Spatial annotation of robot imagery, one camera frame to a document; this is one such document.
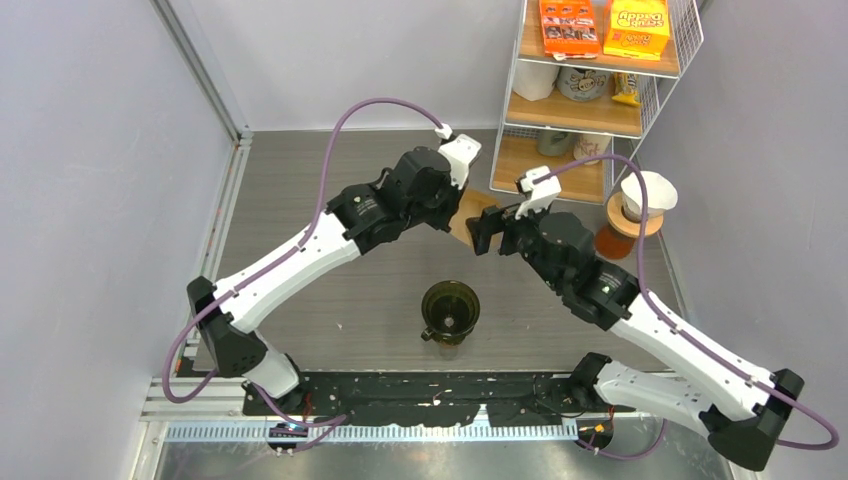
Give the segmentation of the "clear glass dripper cone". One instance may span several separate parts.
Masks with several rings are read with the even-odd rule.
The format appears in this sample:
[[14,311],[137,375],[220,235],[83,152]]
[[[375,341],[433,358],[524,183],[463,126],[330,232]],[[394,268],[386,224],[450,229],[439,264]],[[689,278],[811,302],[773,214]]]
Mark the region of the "clear glass dripper cone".
[[[637,203],[632,203],[626,199],[622,205],[622,214],[631,222],[640,223],[642,220],[642,208]],[[648,209],[647,221],[650,222],[654,218],[661,216],[662,213],[655,209]]]

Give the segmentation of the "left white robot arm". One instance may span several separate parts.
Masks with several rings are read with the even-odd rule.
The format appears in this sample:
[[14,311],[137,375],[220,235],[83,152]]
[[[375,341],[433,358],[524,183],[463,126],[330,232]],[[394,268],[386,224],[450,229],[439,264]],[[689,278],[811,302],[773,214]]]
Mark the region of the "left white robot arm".
[[450,231],[478,155],[478,148],[461,138],[436,150],[417,147],[378,180],[343,189],[301,237],[229,277],[192,280],[188,299],[215,372],[259,385],[284,414],[298,412],[307,398],[300,372],[258,334],[258,327],[305,286],[403,232],[420,224]]

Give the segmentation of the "brown paper coffee filter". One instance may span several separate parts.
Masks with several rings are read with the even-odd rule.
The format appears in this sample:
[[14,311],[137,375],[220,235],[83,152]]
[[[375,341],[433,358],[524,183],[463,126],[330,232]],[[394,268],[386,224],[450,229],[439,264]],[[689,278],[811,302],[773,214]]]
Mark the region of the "brown paper coffee filter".
[[493,196],[469,188],[464,192],[459,210],[450,222],[452,227],[450,235],[468,246],[473,253],[466,220],[478,216],[485,207],[492,205],[502,208]]

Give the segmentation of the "white paper coffee filter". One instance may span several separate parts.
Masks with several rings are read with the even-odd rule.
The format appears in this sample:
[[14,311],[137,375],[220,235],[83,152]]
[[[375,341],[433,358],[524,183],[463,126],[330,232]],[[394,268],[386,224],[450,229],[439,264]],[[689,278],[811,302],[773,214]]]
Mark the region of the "white paper coffee filter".
[[[648,209],[655,209],[662,215],[676,207],[678,202],[678,191],[676,187],[665,177],[657,172],[643,171],[642,177],[647,187]],[[628,199],[637,203],[642,208],[642,191],[635,172],[631,172],[620,184],[624,201]]]

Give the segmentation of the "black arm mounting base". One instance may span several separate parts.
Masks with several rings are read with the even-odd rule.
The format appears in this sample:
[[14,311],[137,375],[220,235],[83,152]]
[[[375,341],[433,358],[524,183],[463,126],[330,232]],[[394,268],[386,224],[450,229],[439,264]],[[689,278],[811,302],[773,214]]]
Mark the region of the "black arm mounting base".
[[494,427],[553,426],[607,417],[612,407],[553,372],[308,372],[276,406],[298,420],[345,426],[467,426],[484,410]]

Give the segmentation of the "dark green glass dripper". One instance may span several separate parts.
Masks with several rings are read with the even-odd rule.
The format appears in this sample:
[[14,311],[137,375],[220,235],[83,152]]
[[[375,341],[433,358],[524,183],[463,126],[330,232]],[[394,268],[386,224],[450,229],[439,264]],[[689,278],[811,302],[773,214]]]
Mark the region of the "dark green glass dripper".
[[445,280],[432,285],[421,301],[423,341],[458,346],[470,335],[481,313],[477,294],[465,283]]

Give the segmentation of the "wooden ring dripper holder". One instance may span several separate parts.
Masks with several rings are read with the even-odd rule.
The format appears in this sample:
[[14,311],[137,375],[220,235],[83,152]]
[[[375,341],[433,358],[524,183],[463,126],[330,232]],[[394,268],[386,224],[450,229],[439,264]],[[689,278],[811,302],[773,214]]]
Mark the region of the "wooden ring dripper holder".
[[[621,192],[616,192],[609,198],[606,205],[606,216],[609,225],[617,233],[632,239],[639,237],[640,221],[633,221],[625,215],[624,196]],[[649,217],[645,225],[644,235],[646,237],[655,235],[660,231],[663,224],[663,215]]]

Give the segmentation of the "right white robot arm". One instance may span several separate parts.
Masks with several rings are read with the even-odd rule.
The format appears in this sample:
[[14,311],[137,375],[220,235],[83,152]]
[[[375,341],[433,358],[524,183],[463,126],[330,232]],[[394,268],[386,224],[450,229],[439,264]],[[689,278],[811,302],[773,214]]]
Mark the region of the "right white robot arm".
[[637,277],[595,253],[594,236],[568,212],[485,208],[467,220],[476,254],[519,255],[579,319],[641,347],[682,376],[640,372],[597,353],[573,371],[571,397],[584,410],[627,406],[687,427],[728,461],[765,469],[803,379],[770,372],[734,354],[643,293]]

